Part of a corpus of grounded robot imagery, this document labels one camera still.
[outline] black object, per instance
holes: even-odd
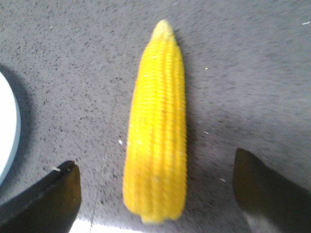
[[[80,171],[66,161],[0,206],[0,233],[67,233],[80,204]]]
[[[311,193],[237,149],[233,189],[253,232],[311,233]]]

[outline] corn on the cob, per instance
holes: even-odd
[[[144,223],[178,219],[187,190],[184,66],[173,30],[158,22],[139,67],[123,197]]]

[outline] white plate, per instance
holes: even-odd
[[[0,184],[14,160],[20,135],[20,115],[12,89],[0,73]]]

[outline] gray speckled surface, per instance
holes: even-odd
[[[311,190],[310,12],[310,1],[290,0],[0,2],[0,69],[22,117],[0,202],[71,159],[82,174],[78,219],[250,233],[232,191],[236,147]],[[162,18],[185,60],[189,190],[178,221],[143,226],[123,205],[122,174],[140,56]]]

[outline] yellow corn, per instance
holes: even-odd
[[[139,67],[123,197],[144,223],[178,219],[187,190],[184,66],[173,30],[158,22]]]

